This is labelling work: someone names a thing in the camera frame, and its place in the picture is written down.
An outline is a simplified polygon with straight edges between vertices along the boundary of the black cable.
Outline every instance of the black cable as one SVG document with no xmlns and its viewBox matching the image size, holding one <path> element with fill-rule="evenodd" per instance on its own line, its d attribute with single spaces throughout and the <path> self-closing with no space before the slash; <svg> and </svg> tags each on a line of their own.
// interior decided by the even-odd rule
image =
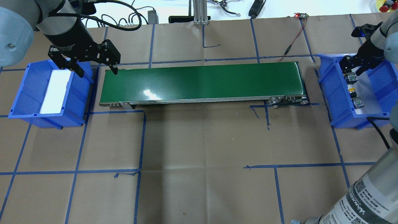
<svg viewBox="0 0 398 224">
<path fill-rule="evenodd" d="M 192 0 L 189 0 L 188 7 L 189 7 L 188 16 L 191 16 L 192 15 Z"/>
<path fill-rule="evenodd" d="M 390 28 L 392 27 L 392 25 L 394 25 L 394 24 L 396 24 L 396 23 L 398 23 L 398 21 L 395 21 L 394 23 L 392 23 L 392 24 L 387 28 L 386 36 L 388 35 L 388 31 L 390 30 Z"/>
<path fill-rule="evenodd" d="M 136 10 L 140 10 L 140 9 L 143 9 L 143 8 L 152 8 L 153 10 L 155 10 L 155 8 L 152 7 L 152 6 L 144 6 L 144 7 L 141 7 L 141 8 L 137 8 Z"/>
<path fill-rule="evenodd" d="M 118 26 L 120 26 L 120 21 L 122 21 L 122 20 L 124 20 L 124 21 L 126 22 L 126 24 L 128 24 L 128 22 L 127 22 L 127 20 L 126 20 L 125 18 L 121 18 L 121 19 L 119 20 L 119 23 L 117 24 Z"/>
<path fill-rule="evenodd" d="M 121 1 L 117 1 L 117 0 L 98 0 L 98 1 L 96 1 L 96 3 L 106 3 L 106 2 L 112 2 L 112 3 L 117 3 L 117 4 L 121 4 L 121 5 L 127 6 L 127 7 L 131 8 L 136 14 L 139 14 L 139 12 L 134 7 L 132 7 L 131 5 L 129 5 L 127 3 L 121 2 Z M 110 26 L 112 28 L 119 29 L 119 30 L 124 30 L 124 31 L 135 31 L 135 30 L 138 30 L 141 27 L 141 25 L 142 25 L 142 20 L 141 20 L 140 16 L 138 17 L 139 24 L 136 27 L 133 27 L 133 28 L 120 27 L 120 26 L 108 23 L 107 21 L 100 20 L 99 18 L 97 18 L 95 16 L 87 16 L 87 15 L 83 15 L 83 14 L 55 13 L 55 14 L 49 15 L 49 17 L 56 17 L 56 16 L 87 18 L 87 19 L 91 19 L 91 20 L 95 20 L 95 21 L 101 22 L 101 23 L 103 23 L 105 25 L 108 25 L 108 26 Z"/>
<path fill-rule="evenodd" d="M 111 18 L 111 19 L 115 22 L 115 24 L 117 25 L 117 22 L 116 22 L 116 20 L 115 20 L 113 17 L 111 17 L 111 16 L 109 16 L 109 15 L 107 15 L 107 14 L 102 14 L 102 15 L 101 15 L 101 19 L 102 19 L 102 20 L 103 20 L 103 16 L 107 16 L 107 17 Z"/>
<path fill-rule="evenodd" d="M 138 17 L 144 18 L 146 24 L 147 24 L 147 25 L 149 24 L 148 21 L 146 20 L 146 18 L 145 18 L 141 13 L 134 14 L 134 15 L 131 17 L 131 23 L 133 23 L 133 18 L 134 18 L 134 16 L 138 16 Z"/>
<path fill-rule="evenodd" d="M 376 118 L 376 117 L 367 117 L 366 119 L 373 125 L 373 127 L 376 129 L 376 131 L 378 132 L 380 137 L 383 139 L 383 142 L 386 145 L 387 150 L 390 149 L 390 144 L 388 143 L 386 137 L 383 135 L 380 128 L 377 127 L 376 123 L 374 121 L 372 121 L 372 119 L 373 120 L 390 120 L 390 119 L 389 118 Z"/>
</svg>

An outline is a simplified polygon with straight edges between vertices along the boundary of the green conveyor belt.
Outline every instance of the green conveyor belt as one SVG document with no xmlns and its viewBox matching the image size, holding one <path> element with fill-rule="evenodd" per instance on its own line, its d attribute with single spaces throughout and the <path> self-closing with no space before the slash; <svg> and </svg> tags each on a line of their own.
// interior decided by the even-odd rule
<svg viewBox="0 0 398 224">
<path fill-rule="evenodd" d="M 297 62 L 106 71 L 101 106 L 306 95 Z"/>
</svg>

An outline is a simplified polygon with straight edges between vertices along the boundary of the tape strip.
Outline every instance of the tape strip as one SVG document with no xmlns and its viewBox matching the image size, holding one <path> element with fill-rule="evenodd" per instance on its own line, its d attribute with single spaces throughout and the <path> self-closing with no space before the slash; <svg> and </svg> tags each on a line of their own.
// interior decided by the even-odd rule
<svg viewBox="0 0 398 224">
<path fill-rule="evenodd" d="M 6 204 L 7 204 L 8 196 L 10 195 L 12 184 L 14 183 L 14 179 L 15 179 L 15 175 L 16 175 L 17 170 L 18 170 L 18 166 L 20 165 L 20 161 L 21 161 L 21 158 L 22 158 L 23 150 L 25 149 L 26 140 L 27 140 L 27 138 L 29 136 L 29 132 L 30 132 L 31 126 L 32 126 L 32 124 L 29 124 L 29 126 L 28 126 L 28 128 L 26 130 L 25 139 L 23 140 L 21 151 L 20 151 L 20 154 L 18 156 L 17 163 L 15 164 L 15 168 L 14 168 L 14 172 L 13 172 L 12 177 L 11 177 L 10 185 L 8 185 L 8 190 L 7 190 L 7 193 L 6 193 L 6 197 L 4 198 L 3 205 L 2 205 L 1 210 L 0 210 L 0 221 L 1 221 L 1 218 L 2 218 L 3 213 L 4 213 L 4 209 L 5 209 Z"/>
<path fill-rule="evenodd" d="M 311 52 L 310 42 L 308 41 L 307 32 L 305 31 L 305 28 L 304 28 L 302 31 L 303 31 L 303 33 L 304 33 L 305 41 L 307 42 L 307 46 L 308 46 L 308 50 L 309 50 L 310 55 L 311 55 L 311 59 L 312 59 L 312 61 L 315 63 L 315 59 L 314 59 L 314 57 L 313 57 L 313 55 L 312 55 L 312 52 Z"/>
<path fill-rule="evenodd" d="M 135 63 L 123 63 L 123 64 L 119 64 L 119 66 L 121 65 L 149 65 L 149 62 L 135 62 Z"/>
<path fill-rule="evenodd" d="M 265 100 L 264 100 L 264 108 L 265 108 L 265 118 L 267 120 L 267 129 L 270 130 L 270 128 L 269 128 L 270 123 L 269 123 L 269 117 L 268 117 L 268 105 Z"/>
<path fill-rule="evenodd" d="M 275 175 L 276 194 L 278 197 L 279 215 L 281 216 L 281 224 L 285 224 L 285 219 L 283 217 L 283 209 L 282 209 L 281 190 L 279 189 L 278 171 L 276 167 L 274 168 L 274 175 Z"/>
<path fill-rule="evenodd" d="M 254 106 L 250 106 L 249 108 L 250 108 L 252 111 L 254 111 L 254 114 L 256 115 L 256 117 L 257 117 L 258 119 L 260 119 L 260 117 L 258 116 L 256 110 L 254 109 Z"/>
<path fill-rule="evenodd" d="M 309 103 L 309 104 L 294 104 L 291 106 L 319 106 L 319 103 Z"/>
<path fill-rule="evenodd" d="M 252 26 L 252 33 L 253 33 L 253 39 L 254 39 L 254 47 L 255 47 L 255 49 L 256 49 L 256 55 L 257 55 L 257 63 L 260 63 L 259 54 L 258 54 L 257 39 L 256 39 L 256 32 L 254 31 L 254 25 L 253 25 L 253 20 L 252 20 L 252 19 L 250 19 L 250 25 Z"/>
<path fill-rule="evenodd" d="M 260 59 L 266 57 L 236 57 L 236 58 L 218 58 L 218 59 L 205 59 L 205 61 L 235 61 L 235 60 L 250 60 L 250 59 Z"/>
<path fill-rule="evenodd" d="M 116 110 L 116 111 L 98 111 L 88 114 L 125 114 L 125 113 L 145 113 L 143 110 Z"/>
<path fill-rule="evenodd" d="M 344 163 L 345 166 L 367 166 L 374 165 L 376 162 L 357 162 L 357 163 Z"/>
<path fill-rule="evenodd" d="M 349 17 L 351 18 L 352 26 L 353 26 L 354 29 L 355 29 L 357 26 L 355 25 L 354 18 L 352 17 L 352 14 L 350 14 Z M 362 39 L 361 39 L 360 37 L 358 37 L 358 40 L 359 40 L 359 42 L 360 42 L 361 45 L 362 45 L 362 44 L 363 44 Z"/>
<path fill-rule="evenodd" d="M 245 166 L 244 169 L 264 169 L 264 168 L 297 168 L 297 167 L 337 167 L 341 163 L 309 163 L 309 164 L 279 164 L 279 165 L 255 165 Z"/>
<path fill-rule="evenodd" d="M 106 40 L 107 35 L 108 35 L 108 27 L 105 28 L 105 35 L 103 36 L 103 40 Z"/>
<path fill-rule="evenodd" d="M 315 70 L 315 75 L 316 75 L 316 77 L 319 78 L 319 72 L 318 72 L 318 70 L 317 70 L 317 69 L 314 69 L 314 70 Z M 323 87 L 322 87 L 322 84 L 321 84 L 321 83 L 319 83 L 319 88 L 321 89 L 322 97 L 323 97 L 323 99 L 324 99 L 325 106 L 326 106 L 326 110 L 327 110 L 327 112 L 328 112 L 329 122 L 332 122 L 332 116 L 331 116 L 331 113 L 330 113 L 330 110 L 329 110 L 329 105 L 328 105 L 328 102 L 327 102 L 327 100 L 326 100 L 325 91 L 323 90 Z M 346 183 L 346 185 L 347 185 L 347 188 L 349 188 L 349 187 L 350 187 L 350 183 L 349 183 L 349 180 L 348 180 L 347 171 L 346 171 L 346 169 L 345 169 L 344 159 L 343 159 L 343 156 L 342 156 L 341 153 L 340 153 L 340 145 L 339 145 L 339 141 L 338 141 L 338 139 L 337 139 L 336 131 L 335 131 L 335 129 L 334 129 L 334 126 L 330 126 L 330 127 L 331 127 L 331 129 L 332 129 L 334 142 L 336 143 L 336 148 L 337 148 L 337 153 L 338 153 L 339 158 L 340 158 L 341 168 L 343 169 L 343 174 L 344 174 L 345 183 Z"/>
<path fill-rule="evenodd" d="M 74 172 L 74 176 L 73 176 L 72 189 L 70 190 L 68 208 L 67 208 L 67 210 L 66 210 L 65 224 L 67 224 L 67 223 L 68 223 L 68 220 L 69 220 L 70 206 L 72 205 L 74 187 L 75 187 L 75 184 L 76 184 L 76 178 L 77 178 L 77 174 L 78 174 L 77 171 L 78 171 L 78 169 L 79 169 L 80 158 L 81 158 L 81 156 L 82 156 L 83 144 L 84 144 L 84 139 L 86 138 L 86 131 L 87 131 L 87 126 L 88 126 L 89 118 L 90 118 L 90 114 L 87 114 L 87 116 L 86 116 L 86 122 L 85 122 L 85 125 L 84 125 L 84 131 L 83 131 L 82 141 L 81 141 L 81 143 L 80 143 L 79 155 L 78 155 L 78 158 L 77 158 L 76 168 L 75 168 L 75 172 Z"/>
<path fill-rule="evenodd" d="M 119 177 L 119 174 L 135 176 L 135 175 L 138 174 L 139 172 L 141 172 L 141 169 L 138 169 L 138 170 L 137 170 L 136 172 L 134 172 L 134 173 L 116 173 L 113 177 L 114 177 L 114 178 L 117 178 L 117 177 Z"/>
<path fill-rule="evenodd" d="M 92 94 L 90 96 L 90 101 L 89 101 L 89 108 L 90 111 L 93 110 L 94 108 L 94 103 L 95 103 L 95 93 L 97 91 L 97 86 L 98 86 L 98 75 L 99 75 L 99 70 L 100 70 L 100 65 L 98 64 L 97 70 L 96 70 L 96 77 L 94 79 L 94 84 L 93 84 L 93 88 L 92 88 Z M 74 171 L 74 175 L 73 175 L 73 182 L 72 182 L 72 188 L 70 190 L 70 195 L 69 195 L 69 202 L 68 202 L 68 208 L 66 210 L 66 217 L 65 217 L 65 224 L 68 223 L 69 220 L 69 214 L 70 214 L 70 206 L 72 205 L 72 199 L 73 199 L 73 193 L 74 193 L 74 187 L 76 184 L 76 178 L 77 178 L 77 174 L 78 174 L 78 170 L 79 170 L 79 164 L 80 164 L 80 158 L 82 156 L 82 150 L 83 150 L 83 144 L 84 144 L 84 140 L 86 138 L 86 132 L 87 132 L 87 126 L 88 126 L 88 121 L 90 119 L 90 113 L 88 113 L 86 115 L 86 120 L 84 122 L 84 131 L 83 131 L 83 135 L 82 135 L 82 141 L 80 143 L 80 148 L 79 148 L 79 154 L 77 157 L 77 162 L 76 162 L 76 167 L 75 167 L 75 171 Z"/>
<path fill-rule="evenodd" d="M 152 62 L 152 64 L 171 64 L 171 63 L 186 63 L 186 62 L 197 62 L 197 61 L 205 61 L 205 59 L 184 60 L 184 61 L 156 61 L 156 62 Z"/>
<path fill-rule="evenodd" d="M 152 53 L 153 53 L 153 39 L 155 37 L 155 24 L 152 26 L 152 35 L 151 35 L 151 41 L 150 41 L 150 51 L 149 51 L 149 66 L 148 68 L 152 67 Z"/>
<path fill-rule="evenodd" d="M 218 47 L 218 46 L 221 46 L 221 44 L 214 45 L 214 46 L 208 46 L 208 47 Z M 208 48 L 208 47 L 205 47 L 205 25 L 202 25 L 202 47 Z"/>
<path fill-rule="evenodd" d="M 144 113 L 144 121 L 142 122 L 142 135 L 141 135 L 141 152 L 140 152 L 140 164 L 139 164 L 140 170 L 142 168 L 142 158 L 144 155 L 145 129 L 146 129 L 146 114 Z M 138 173 L 137 189 L 136 189 L 136 193 L 135 193 L 134 224 L 137 224 L 140 184 L 141 184 L 141 172 Z"/>
<path fill-rule="evenodd" d="M 267 56 L 267 58 L 280 58 L 283 56 Z M 285 57 L 311 57 L 311 55 L 286 55 Z"/>
<path fill-rule="evenodd" d="M 2 72 L 25 71 L 25 69 L 3 69 Z"/>
</svg>

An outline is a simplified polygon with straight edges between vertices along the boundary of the metal bracket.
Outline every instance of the metal bracket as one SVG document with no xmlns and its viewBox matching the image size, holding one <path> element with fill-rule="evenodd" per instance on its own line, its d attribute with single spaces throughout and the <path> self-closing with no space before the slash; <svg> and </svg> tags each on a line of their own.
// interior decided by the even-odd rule
<svg viewBox="0 0 398 224">
<path fill-rule="evenodd" d="M 282 105 L 294 105 L 301 104 L 305 105 L 309 103 L 308 97 L 305 95 L 301 96 L 286 96 L 285 100 L 282 101 L 285 97 L 283 96 L 273 96 L 268 100 L 268 104 L 273 108 L 278 108 Z"/>
<path fill-rule="evenodd" d="M 125 110 L 131 110 L 132 109 L 131 105 L 129 103 L 127 103 L 127 102 L 119 102 L 119 105 L 122 106 L 123 109 L 125 109 Z"/>
<path fill-rule="evenodd" d="M 193 24 L 207 25 L 207 0 L 193 0 Z"/>
</svg>

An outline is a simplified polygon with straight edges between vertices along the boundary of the robotic arm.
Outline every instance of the robotic arm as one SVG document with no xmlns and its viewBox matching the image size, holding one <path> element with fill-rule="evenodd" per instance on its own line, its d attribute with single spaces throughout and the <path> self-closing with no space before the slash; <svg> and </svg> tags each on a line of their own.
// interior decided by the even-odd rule
<svg viewBox="0 0 398 224">
<path fill-rule="evenodd" d="M 80 20 L 84 15 L 77 15 L 67 0 L 0 0 L 0 17 L 0 67 L 22 61 L 32 44 L 33 29 L 37 27 L 53 44 L 48 55 L 60 69 L 75 71 L 83 77 L 84 71 L 77 62 L 95 61 L 108 65 L 117 74 L 119 51 L 108 39 L 97 44 Z M 137 30 L 140 26 L 141 22 L 135 28 L 124 30 Z"/>
<path fill-rule="evenodd" d="M 365 37 L 366 42 L 358 49 L 354 56 L 345 56 L 340 61 L 343 73 L 349 73 L 353 68 L 360 67 L 356 74 L 376 68 L 385 59 L 398 63 L 398 11 L 378 25 L 365 24 L 356 27 L 353 37 Z"/>
</svg>

